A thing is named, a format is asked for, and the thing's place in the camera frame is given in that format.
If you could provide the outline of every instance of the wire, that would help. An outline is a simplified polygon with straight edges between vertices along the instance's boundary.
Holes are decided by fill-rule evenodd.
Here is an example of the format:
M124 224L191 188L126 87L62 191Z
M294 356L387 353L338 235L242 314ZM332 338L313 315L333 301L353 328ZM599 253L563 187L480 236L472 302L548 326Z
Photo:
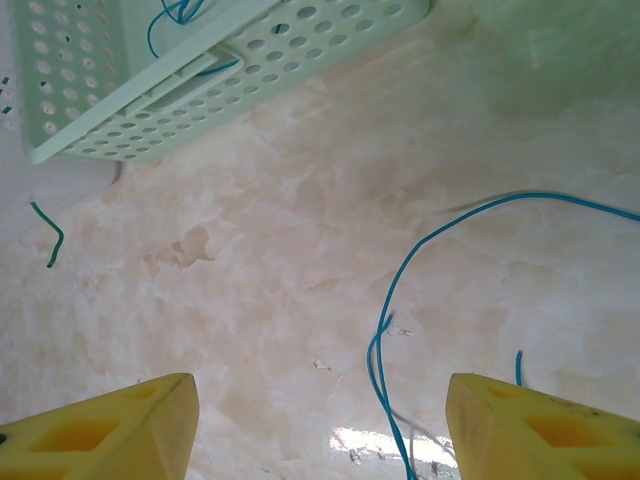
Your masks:
M393 293L396 289L396 287L398 286L398 282L400 281L400 278L402 277L402 274L404 273L404 271L406 270L407 266L409 265L409 262L411 262L411 260L413 259L413 257L415 256L415 254L418 252L418 250L420 250L420 248L422 248L422 246L424 244L426 244L427 242L433 240L435 237L437 237L438 235L440 235L441 233L446 232L447 230L449 230L450 228L455 227L456 225L458 225L459 223L467 220L468 218L471 218L481 212L484 212L485 210L489 210L490 208L493 207L497 207L499 205L503 205L505 203L509 203L509 202L514 202L516 200L525 200L525 199L549 199L549 200L559 200L562 202L567 202L567 203L572 203L575 205L580 205L583 207L587 207L587 208L591 208L593 210L599 210L601 212L605 212L605 213L610 213L612 215L616 215L618 217L622 217L622 218L627 218L629 220L633 220L634 222L640 222L640 215L637 215L635 213L626 211L626 210L622 210L619 208L614 208L614 207L609 207L600 203L596 203L596 202L592 202L589 200L583 200L581 198L578 197L573 197L570 195L565 195L565 194L561 194L561 193L553 193L553 192L526 192L526 193L517 193L517 194L513 194L513 195L507 195L505 197L502 198L498 198L497 200L488 202L484 205L481 205L477 208L474 208L473 210L465 213L464 215L461 215L460 217L456 218L455 220L447 223L446 225L444 225L443 227L440 227L439 229L437 229L435 232L427 235L426 237L424 237L422 240L420 240L418 243L416 243L416 245L409 251L409 254L405 257L405 259L403 260L402 264L400 265L400 268L398 269L398 271L396 272L395 276L393 277L393 280L391 282L391 285L389 286L389 290L387 292L387 296L384 300L384 304L382 306L382 311L380 312L380 318L378 320L378 328L376 330L375 335L373 336L373 338L371 339L371 342L369 343L369 348L367 349L367 371L369 373L369 380L371 381L371 385L373 387L373 390L376 394L376 396L378 397L378 400L380 401L380 404L382 405L382 408L384 409L385 413L387 414L387 419L389 420L389 426L391 427L391 432L393 433L393 438L398 446L398 451L400 452L400 456L402 457L402 460L405 464L405 471L406 471L406 475L407 475L407 479L409 480L417 480L417 475L414 471L414 469L411 466L409 457L407 455L407 449L406 446L404 444L404 440L402 438L402 434L400 433L400 428L398 427L398 424L396 423L394 416L393 416L393 410L391 408L391 402L389 400L389 393L387 391L387 386L386 386L386 382L385 382L385 377L384 377L384 368L383 368L383 363L382 363L382 348L381 348L381 341L382 341L382 334L389 328L389 325L391 324L391 321L393 319L393 313L388 313L389 311L389 305L391 304L391 299L393 297ZM378 380L376 380L375 378L375 373L374 373L374 366L372 363L372 353L373 353L373 349L376 349L376 362L377 362L377 371L378 371Z
M516 385L522 386L522 350L516 355Z
M33 207L36 213L40 215L40 218L47 222L47 224L49 224L49 226L53 228L58 234L58 242L56 243L56 246L53 247L53 252L51 252L51 259L47 264L47 268L51 268L55 265L56 260L58 259L58 252L60 251L60 247L64 242L64 232L60 230L60 227L53 223L53 221L49 217L47 217L42 210L40 210L40 207L38 207L38 204L36 202L31 202L31 207Z
M158 21L166 15L178 25L184 26L187 23L189 23L191 20L193 20L193 18L198 14L198 11L202 7L202 4L204 3L204 0L196 0L195 5L189 9L191 0L179 0L175 3L172 3L171 5L167 5L166 0L160 0L160 1L162 2L162 7L163 7L162 11L158 13L155 17L153 17L153 20L151 20L151 23L149 23L149 27L147 28L147 45L149 46L149 51L155 58L160 58L160 55L158 55L158 52L156 52L156 49L153 47L153 41L151 39L151 32L153 31L153 27L156 25L156 23L158 23ZM176 8L178 9L177 16L173 14L173 11ZM239 61L240 60L234 60L233 62L227 63L225 65L220 65L219 67L214 67L209 70L205 70L203 72L200 72L196 76L203 77L205 75L213 75L214 73L218 73L223 70L226 70L227 68L233 67Z

